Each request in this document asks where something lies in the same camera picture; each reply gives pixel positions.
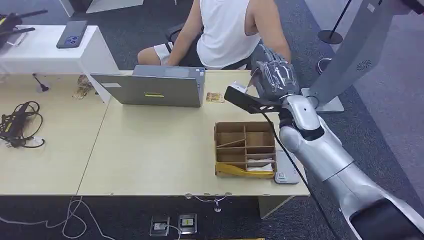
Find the light wood tabletop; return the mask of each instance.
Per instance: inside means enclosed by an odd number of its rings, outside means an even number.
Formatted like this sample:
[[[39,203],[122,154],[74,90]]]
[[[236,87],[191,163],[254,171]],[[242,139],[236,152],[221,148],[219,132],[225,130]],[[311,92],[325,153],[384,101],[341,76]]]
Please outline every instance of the light wood tabletop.
[[[207,71],[202,108],[122,105],[112,98],[78,195],[305,196],[306,186],[215,176],[216,122],[264,122],[229,102],[207,102],[249,71]],[[278,127],[276,113],[269,114]]]
[[[40,148],[7,148],[0,140],[0,195],[75,195],[96,141],[107,104],[95,91],[72,98],[78,75],[38,76],[50,90],[38,93],[31,75],[0,79],[0,115],[10,115],[28,101],[40,104],[43,124],[36,136]],[[40,118],[27,124],[25,135],[38,128]]]

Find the white tank top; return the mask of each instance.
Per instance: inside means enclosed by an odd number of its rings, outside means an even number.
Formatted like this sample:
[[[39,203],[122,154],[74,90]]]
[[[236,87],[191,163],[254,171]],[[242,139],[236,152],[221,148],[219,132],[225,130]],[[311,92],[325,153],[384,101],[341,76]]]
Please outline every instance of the white tank top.
[[[248,58],[261,37],[246,36],[245,18],[250,0],[200,0],[204,31],[197,42],[201,63],[220,70]]]

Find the gray monitor stand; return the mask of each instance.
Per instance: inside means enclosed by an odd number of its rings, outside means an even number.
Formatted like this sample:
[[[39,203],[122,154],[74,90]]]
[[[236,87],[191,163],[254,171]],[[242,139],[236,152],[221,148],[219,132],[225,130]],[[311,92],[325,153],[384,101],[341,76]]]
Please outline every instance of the gray monitor stand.
[[[380,61],[393,17],[407,15],[411,9],[401,0],[363,0],[347,35],[331,63],[304,96],[316,111],[339,113],[345,109],[338,95],[371,71]]]

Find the black cable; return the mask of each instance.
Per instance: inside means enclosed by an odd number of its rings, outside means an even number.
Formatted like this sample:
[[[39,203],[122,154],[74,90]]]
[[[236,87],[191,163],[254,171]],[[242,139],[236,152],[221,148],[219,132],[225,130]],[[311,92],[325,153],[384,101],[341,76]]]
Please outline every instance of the black cable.
[[[308,183],[306,182],[304,176],[302,175],[302,173],[299,170],[298,166],[296,165],[295,161],[293,161],[293,159],[290,156],[289,152],[286,150],[286,148],[281,143],[280,138],[278,137],[278,135],[276,133],[276,130],[274,128],[273,122],[270,120],[270,118],[264,112],[261,112],[261,111],[258,111],[258,112],[261,113],[266,118],[266,120],[268,121],[269,125],[271,126],[272,132],[274,134],[275,140],[277,141],[278,145],[280,145],[280,147],[282,148],[282,150],[285,152],[285,154],[287,155],[287,157],[290,160],[291,164],[293,164],[294,169],[296,169],[296,172],[299,174],[300,178],[302,179],[302,182],[305,184],[307,190],[310,192],[310,196],[315,201],[315,204],[318,207],[318,210],[321,213],[322,217],[324,218],[325,223],[327,224],[327,226],[330,229],[331,233],[334,235],[335,239],[342,240],[340,238],[340,236],[336,233],[336,231],[334,230],[334,228],[331,226],[330,221],[329,221],[326,213],[324,212],[323,208],[321,207],[320,202],[318,201],[318,199],[315,196],[314,192],[312,192],[312,189],[309,187]]]
[[[314,95],[309,95],[306,96],[306,98],[315,98],[316,99],[316,106],[315,106],[315,110],[320,106],[320,100],[318,99],[318,97],[314,96]]]
[[[37,74],[33,73],[32,77],[35,78],[35,80],[38,82],[38,84],[41,87],[42,92],[47,92],[50,89],[48,86],[46,86],[46,85],[44,85],[40,82],[40,80],[37,78]]]
[[[26,109],[25,109],[25,112],[24,112],[25,118],[30,118],[32,116],[39,116],[40,119],[41,119],[40,120],[40,124],[39,124],[37,130],[33,134],[31,134],[29,136],[24,136],[24,130],[22,129],[21,132],[20,132],[20,136],[14,136],[14,137],[0,136],[0,139],[8,142],[9,144],[19,142],[18,145],[16,145],[16,144],[13,145],[12,144],[13,147],[22,147],[22,148],[27,148],[27,149],[36,149],[36,148],[39,148],[39,147],[43,146],[46,143],[46,141],[44,139],[42,139],[42,142],[41,142],[40,145],[37,145],[37,146],[27,146],[27,141],[33,140],[34,139],[34,136],[39,132],[39,130],[41,129],[41,126],[43,125],[43,116],[39,113],[39,111],[40,111],[40,104],[38,102],[36,102],[36,101],[28,101],[28,102],[19,104],[18,106],[15,107],[15,109],[13,110],[13,113],[11,115],[9,115],[9,116],[6,116],[5,115],[4,116],[4,119],[6,119],[6,118],[8,118],[10,116],[13,116],[17,111],[20,110],[21,107],[23,107],[26,104],[27,104],[27,108],[30,107],[32,109],[32,111],[26,111]],[[7,122],[4,119],[2,119],[1,125],[2,125],[2,128],[3,129],[6,129]]]

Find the white cable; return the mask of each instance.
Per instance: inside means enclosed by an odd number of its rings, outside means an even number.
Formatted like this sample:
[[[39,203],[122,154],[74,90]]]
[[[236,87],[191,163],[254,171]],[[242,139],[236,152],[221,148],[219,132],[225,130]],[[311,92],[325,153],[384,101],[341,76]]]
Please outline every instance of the white cable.
[[[221,202],[222,200],[224,200],[224,199],[226,199],[227,198],[227,196],[223,196],[223,197],[221,197],[221,198],[217,198],[217,199],[214,199],[214,200],[208,200],[208,199],[201,199],[200,197],[198,197],[198,196],[194,196],[197,200],[199,200],[199,201],[201,201],[201,202],[204,202],[204,203],[218,203],[218,202]]]
[[[76,207],[73,209],[73,211],[71,211],[71,206],[72,206],[72,204],[74,204],[74,203],[78,203],[78,204],[77,204],[77,205],[76,205]],[[85,222],[84,220],[82,220],[79,216],[75,215],[75,212],[77,211],[77,209],[80,207],[80,205],[81,205],[81,204],[83,204],[83,205],[87,208],[88,212],[90,213],[90,216],[92,217],[92,219],[94,220],[95,225],[97,226],[97,229],[98,229],[98,231],[99,231],[100,235],[101,235],[103,238],[105,238],[105,239],[115,240],[114,238],[112,238],[112,237],[110,237],[110,236],[106,236],[106,235],[104,235],[104,234],[103,234],[102,230],[100,229],[99,223],[97,222],[96,218],[94,217],[94,215],[93,215],[93,213],[92,213],[92,211],[91,211],[90,207],[89,207],[89,206],[88,206],[85,202],[83,202],[83,197],[82,197],[82,196],[80,197],[80,199],[79,199],[79,200],[72,200],[72,198],[70,199],[70,201],[69,201],[69,205],[68,205],[68,207],[67,207],[66,219],[65,219],[65,220],[63,220],[63,221],[61,221],[61,222],[59,222],[59,223],[58,223],[58,224],[56,224],[56,225],[53,225],[53,226],[49,226],[49,221],[48,221],[48,220],[44,220],[44,221],[37,221],[37,222],[11,221],[11,220],[4,219],[4,218],[2,218],[2,217],[0,216],[0,221],[2,221],[2,222],[4,222],[4,223],[7,223],[7,224],[18,224],[18,225],[38,225],[38,224],[44,224],[44,226],[45,226],[46,228],[48,228],[48,229],[53,229],[53,228],[56,228],[56,227],[58,227],[58,226],[60,226],[60,225],[63,225],[63,227],[62,227],[62,235],[63,235],[65,238],[67,238],[67,239],[78,239],[78,238],[80,238],[82,235],[84,235],[84,234],[86,233],[86,230],[87,230],[87,224],[86,224],[86,222]],[[84,230],[83,230],[80,234],[78,234],[77,236],[68,236],[68,235],[66,235],[66,233],[65,233],[65,229],[66,229],[66,226],[67,226],[67,224],[68,224],[68,220],[69,220],[70,218],[72,218],[72,217],[77,218],[77,219],[78,219],[78,220],[80,220],[80,221],[81,221],[81,223],[84,225]]]
[[[178,231],[178,240],[181,239],[181,234],[183,233],[183,231],[181,231],[181,229],[179,229],[176,226],[172,226],[172,225],[168,225],[168,224],[166,224],[165,226],[170,227],[170,228],[173,228],[173,229],[176,229]]]

